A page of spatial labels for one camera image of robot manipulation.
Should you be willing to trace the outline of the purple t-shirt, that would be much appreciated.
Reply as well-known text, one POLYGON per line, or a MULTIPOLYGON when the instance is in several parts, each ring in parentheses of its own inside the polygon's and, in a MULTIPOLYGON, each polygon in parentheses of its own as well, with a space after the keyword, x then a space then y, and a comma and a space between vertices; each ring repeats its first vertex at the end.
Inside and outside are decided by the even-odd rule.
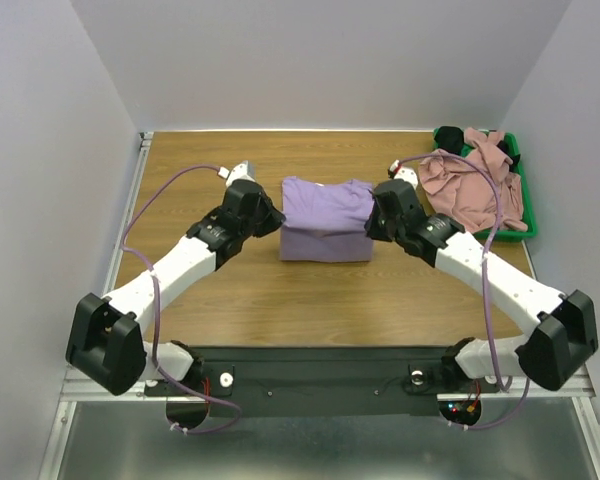
POLYGON ((282 181, 279 258, 321 263, 369 262, 373 241, 365 223, 373 208, 372 185, 351 179, 320 184, 298 177, 282 181))

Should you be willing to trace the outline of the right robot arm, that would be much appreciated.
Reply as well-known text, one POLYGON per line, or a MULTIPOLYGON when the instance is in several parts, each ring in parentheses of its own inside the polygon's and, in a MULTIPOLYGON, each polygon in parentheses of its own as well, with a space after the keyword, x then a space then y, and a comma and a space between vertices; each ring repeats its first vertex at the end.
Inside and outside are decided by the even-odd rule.
POLYGON ((391 179, 372 192, 365 230, 408 255, 455 277, 518 326, 517 337, 468 339, 452 346, 440 366, 443 384, 462 390, 475 379, 526 376, 558 391, 598 349, 592 299, 539 283, 496 254, 444 214, 427 215, 414 187, 391 179))

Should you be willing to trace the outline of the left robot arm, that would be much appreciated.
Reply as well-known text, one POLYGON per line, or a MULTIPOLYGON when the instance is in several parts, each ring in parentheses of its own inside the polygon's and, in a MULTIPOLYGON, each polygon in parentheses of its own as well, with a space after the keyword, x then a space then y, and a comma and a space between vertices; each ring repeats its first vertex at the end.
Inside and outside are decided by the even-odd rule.
POLYGON ((194 283, 239 254, 251 237, 278 230, 284 215, 258 183, 239 179, 220 206, 194 223, 176 245, 127 284, 76 306, 66 361, 113 395, 139 381, 167 380, 179 393, 195 392, 203 371, 193 351, 175 341, 145 341, 162 311, 194 283))

